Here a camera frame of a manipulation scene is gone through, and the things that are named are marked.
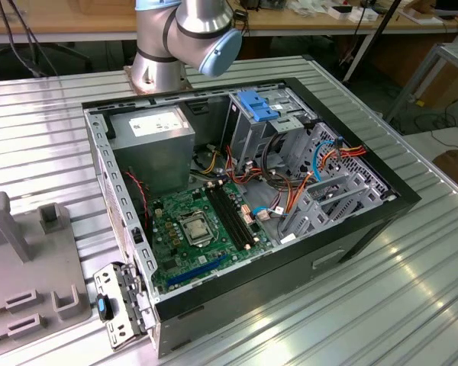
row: metal bracket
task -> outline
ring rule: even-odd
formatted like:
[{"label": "metal bracket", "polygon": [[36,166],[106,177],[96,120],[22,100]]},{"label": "metal bracket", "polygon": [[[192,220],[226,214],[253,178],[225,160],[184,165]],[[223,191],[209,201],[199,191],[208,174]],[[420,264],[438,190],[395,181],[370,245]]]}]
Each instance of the metal bracket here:
[{"label": "metal bracket", "polygon": [[156,318],[147,293],[141,291],[141,279],[131,273],[132,265],[111,263],[94,274],[97,293],[103,296],[99,311],[111,307],[113,317],[106,319],[108,340],[117,350],[147,333],[156,325]]}]

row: aluminum extrusion table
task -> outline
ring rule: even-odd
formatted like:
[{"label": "aluminum extrusion table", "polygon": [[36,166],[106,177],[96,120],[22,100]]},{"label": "aluminum extrusion table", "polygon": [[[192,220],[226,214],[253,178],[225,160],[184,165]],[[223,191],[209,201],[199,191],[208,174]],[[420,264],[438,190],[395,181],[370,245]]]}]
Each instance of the aluminum extrusion table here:
[{"label": "aluminum extrusion table", "polygon": [[121,256],[79,103],[134,93],[123,72],[0,82],[0,191],[14,214],[51,201],[69,208],[93,307],[90,320],[3,355],[0,365],[458,364],[458,187],[317,63],[260,59],[218,79],[188,74],[196,88],[299,78],[422,201],[357,258],[168,358],[157,360],[147,337],[114,353],[93,307],[92,274]]},{"label": "aluminum extrusion table", "polygon": [[[400,111],[404,103],[408,100],[409,95],[418,87],[419,83],[426,76],[426,73],[431,67],[442,67],[446,62],[452,63],[458,68],[458,43],[437,44],[434,46],[424,61],[420,64],[414,75],[407,82],[407,85],[402,89],[400,95],[395,99],[390,111],[385,116],[385,120],[390,122]],[[426,83],[431,83],[437,73],[434,71],[424,80]]]}]

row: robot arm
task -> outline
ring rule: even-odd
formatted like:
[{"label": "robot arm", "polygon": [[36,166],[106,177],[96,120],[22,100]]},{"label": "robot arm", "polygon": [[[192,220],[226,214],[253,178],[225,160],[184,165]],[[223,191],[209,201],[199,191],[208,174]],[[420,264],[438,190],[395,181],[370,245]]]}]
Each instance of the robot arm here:
[{"label": "robot arm", "polygon": [[131,69],[143,92],[182,87],[182,62],[219,76],[236,59],[242,36],[225,0],[137,0],[137,54]]}]

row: blue pcie slot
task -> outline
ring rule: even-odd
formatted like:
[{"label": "blue pcie slot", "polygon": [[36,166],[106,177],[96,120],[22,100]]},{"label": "blue pcie slot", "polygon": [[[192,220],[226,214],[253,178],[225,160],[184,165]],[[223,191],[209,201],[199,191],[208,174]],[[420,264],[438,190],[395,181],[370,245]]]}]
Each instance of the blue pcie slot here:
[{"label": "blue pcie slot", "polygon": [[214,261],[207,263],[205,265],[201,265],[200,267],[194,268],[191,271],[186,273],[179,274],[173,278],[170,278],[166,284],[168,286],[173,286],[174,284],[179,284],[180,282],[191,280],[198,275],[201,275],[204,272],[211,271],[212,269],[216,269],[219,265],[221,265],[222,261],[227,257],[227,255],[223,255],[220,258],[215,259]]}]

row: ram slot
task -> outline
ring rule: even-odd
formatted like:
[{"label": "ram slot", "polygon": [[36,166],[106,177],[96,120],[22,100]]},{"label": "ram slot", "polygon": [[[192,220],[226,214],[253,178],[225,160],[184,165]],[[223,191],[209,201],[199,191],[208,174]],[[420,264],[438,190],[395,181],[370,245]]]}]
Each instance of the ram slot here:
[{"label": "ram slot", "polygon": [[224,190],[215,188],[205,193],[237,250],[245,250],[246,245],[253,245],[253,237]]}]

